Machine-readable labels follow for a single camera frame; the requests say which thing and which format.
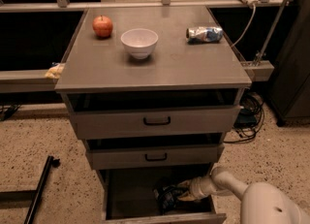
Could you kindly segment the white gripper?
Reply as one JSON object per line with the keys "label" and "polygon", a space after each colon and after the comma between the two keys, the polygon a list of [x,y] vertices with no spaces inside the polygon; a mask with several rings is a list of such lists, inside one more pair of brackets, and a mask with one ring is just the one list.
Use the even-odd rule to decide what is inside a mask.
{"label": "white gripper", "polygon": [[210,176],[198,176],[191,179],[184,180],[177,184],[180,188],[189,188],[189,192],[181,194],[177,197],[182,202],[193,202],[208,197],[217,191]]}

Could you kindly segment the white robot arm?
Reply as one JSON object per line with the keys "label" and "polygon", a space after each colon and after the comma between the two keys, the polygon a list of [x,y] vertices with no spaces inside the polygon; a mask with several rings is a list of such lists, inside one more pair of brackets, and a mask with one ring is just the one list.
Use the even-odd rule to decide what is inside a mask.
{"label": "white robot arm", "polygon": [[197,176],[178,184],[185,192],[180,201],[196,201],[229,191],[241,202],[240,224],[310,224],[310,215],[285,193],[267,182],[246,184],[224,167],[209,176]]}

